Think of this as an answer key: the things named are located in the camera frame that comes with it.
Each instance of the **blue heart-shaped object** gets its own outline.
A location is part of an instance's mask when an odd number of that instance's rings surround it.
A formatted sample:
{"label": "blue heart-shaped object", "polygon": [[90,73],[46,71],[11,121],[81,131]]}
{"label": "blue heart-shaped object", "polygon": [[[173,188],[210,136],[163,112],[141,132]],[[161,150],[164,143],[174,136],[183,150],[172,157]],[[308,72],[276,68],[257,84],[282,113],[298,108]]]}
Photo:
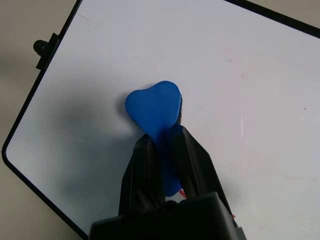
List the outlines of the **blue heart-shaped object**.
{"label": "blue heart-shaped object", "polygon": [[167,197],[173,196],[182,188],[170,150],[169,133],[177,122],[181,104],[181,93],[170,81],[161,81],[148,89],[133,91],[125,100],[127,114],[154,142],[162,163]]}

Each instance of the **black plastic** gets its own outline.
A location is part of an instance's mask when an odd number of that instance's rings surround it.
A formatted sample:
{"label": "black plastic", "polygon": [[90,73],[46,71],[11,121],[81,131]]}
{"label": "black plastic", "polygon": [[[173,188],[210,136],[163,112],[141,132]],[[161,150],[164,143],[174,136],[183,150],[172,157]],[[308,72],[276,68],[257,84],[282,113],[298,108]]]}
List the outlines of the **black plastic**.
{"label": "black plastic", "polygon": [[47,49],[48,42],[43,40],[37,40],[33,44],[33,50],[38,54],[40,57],[42,57],[45,54],[45,51]]}
{"label": "black plastic", "polygon": [[52,34],[49,42],[45,44],[46,42],[43,40],[38,40],[34,43],[33,49],[37,52],[38,55],[41,56],[38,64],[35,68],[42,70],[47,69],[49,66],[54,54],[56,53],[56,50],[58,49],[58,46],[60,44],[59,36],[55,33]]}
{"label": "black plastic", "polygon": [[207,151],[180,124],[171,128],[174,160],[187,198],[217,192],[232,215],[217,172]]}
{"label": "black plastic", "polygon": [[216,192],[166,202],[161,208],[95,222],[89,240],[212,239],[243,240]]}
{"label": "black plastic", "polygon": [[165,200],[155,145],[145,134],[136,142],[122,178],[119,215],[157,209]]}

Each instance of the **whiteboard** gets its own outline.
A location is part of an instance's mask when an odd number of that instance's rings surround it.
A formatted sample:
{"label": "whiteboard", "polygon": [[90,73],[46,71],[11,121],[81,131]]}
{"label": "whiteboard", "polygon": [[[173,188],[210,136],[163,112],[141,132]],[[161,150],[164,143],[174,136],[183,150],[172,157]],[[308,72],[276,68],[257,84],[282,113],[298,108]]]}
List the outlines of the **whiteboard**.
{"label": "whiteboard", "polygon": [[6,157],[89,234],[143,135],[126,96],[172,81],[247,239],[318,240],[319,59],[318,38],[222,0],[83,0]]}

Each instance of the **scratch mark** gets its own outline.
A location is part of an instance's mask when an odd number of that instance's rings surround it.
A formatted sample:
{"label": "scratch mark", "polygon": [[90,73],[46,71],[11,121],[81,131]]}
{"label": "scratch mark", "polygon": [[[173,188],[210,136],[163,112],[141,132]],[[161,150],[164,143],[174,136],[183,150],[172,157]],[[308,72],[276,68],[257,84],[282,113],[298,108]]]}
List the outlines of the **scratch mark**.
{"label": "scratch mark", "polygon": [[93,29],[94,29],[94,30],[97,30],[96,27],[95,27],[95,25],[93,25],[93,23],[92,23],[88,18],[82,16],[82,15],[79,14],[79,13],[77,13],[77,15],[79,15],[79,16],[82,17],[83,19],[87,20],[87,21],[91,24],[91,26],[93,27]]}

